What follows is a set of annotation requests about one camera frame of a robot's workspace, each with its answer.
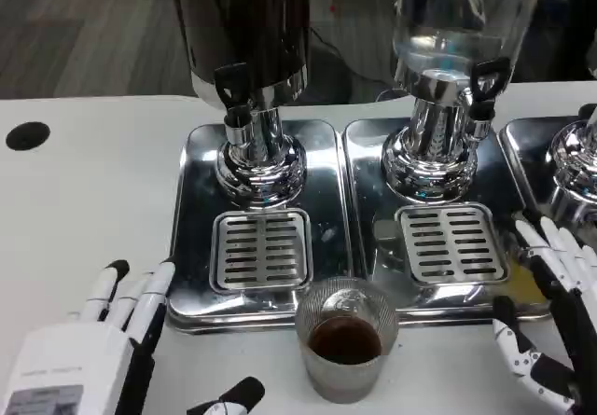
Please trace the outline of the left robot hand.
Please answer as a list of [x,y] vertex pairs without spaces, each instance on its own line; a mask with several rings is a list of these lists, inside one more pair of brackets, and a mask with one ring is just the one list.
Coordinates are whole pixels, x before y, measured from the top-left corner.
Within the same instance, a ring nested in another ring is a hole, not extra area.
[[1,404],[4,414],[140,414],[174,276],[164,261],[121,297],[129,264],[102,269],[80,311],[27,334]]

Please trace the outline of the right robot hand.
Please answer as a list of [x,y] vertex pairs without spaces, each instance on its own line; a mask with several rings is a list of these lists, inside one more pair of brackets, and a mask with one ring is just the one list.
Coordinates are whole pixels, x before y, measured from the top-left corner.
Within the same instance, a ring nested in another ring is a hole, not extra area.
[[572,365],[536,348],[507,296],[493,299],[494,340],[517,383],[532,395],[560,414],[594,414],[596,251],[537,211],[523,211],[513,227]]

